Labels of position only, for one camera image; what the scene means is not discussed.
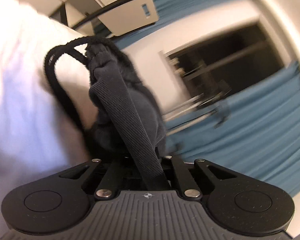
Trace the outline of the black drawstring pants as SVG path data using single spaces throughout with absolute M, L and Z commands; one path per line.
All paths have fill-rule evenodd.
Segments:
M 98 110 L 90 128 L 83 125 L 73 101 L 57 79 L 55 65 L 64 54 L 79 61 L 89 72 L 89 98 Z M 86 36 L 55 46 L 45 57 L 44 72 L 62 109 L 81 132 L 91 158 L 115 161 L 130 157 L 147 189 L 170 187 L 159 159 L 166 147 L 160 108 L 128 56 L 110 39 Z

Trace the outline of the pastel bed sheet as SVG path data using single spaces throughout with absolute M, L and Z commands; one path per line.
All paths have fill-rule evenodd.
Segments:
M 0 237 L 7 231 L 6 194 L 88 159 L 43 71 L 51 48 L 79 36 L 28 4 L 0 0 Z

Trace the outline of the teal curtain right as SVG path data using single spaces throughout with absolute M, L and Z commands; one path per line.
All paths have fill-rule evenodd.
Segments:
M 169 121 L 166 152 L 206 159 L 285 190 L 300 192 L 300 66 L 283 68 L 224 100 Z

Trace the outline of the teal curtain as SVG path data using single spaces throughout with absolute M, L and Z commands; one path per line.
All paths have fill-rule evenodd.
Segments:
M 166 152 L 206 159 L 285 190 L 300 192 L 300 66 L 283 68 L 224 100 L 169 121 Z
M 232 0 L 153 0 L 159 16 L 158 22 L 121 37 L 112 37 L 111 40 L 118 48 L 124 49 L 179 19 L 230 1 Z

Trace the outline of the dark window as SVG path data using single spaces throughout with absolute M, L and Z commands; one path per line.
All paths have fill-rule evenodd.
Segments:
M 194 98 L 236 94 L 285 68 L 294 58 L 282 30 L 256 21 L 209 34 L 162 55 L 176 95 L 167 109 Z

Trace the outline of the beige chair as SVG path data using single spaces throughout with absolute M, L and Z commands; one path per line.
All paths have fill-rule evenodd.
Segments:
M 76 23 L 74 30 L 97 18 L 114 35 L 122 36 L 159 20 L 153 0 L 117 0 Z

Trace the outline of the teal curtain left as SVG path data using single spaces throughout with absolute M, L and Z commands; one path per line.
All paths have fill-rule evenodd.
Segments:
M 112 37 L 111 40 L 118 48 L 124 49 L 179 19 L 230 1 L 232 0 L 153 0 L 159 16 L 158 22 L 121 37 Z

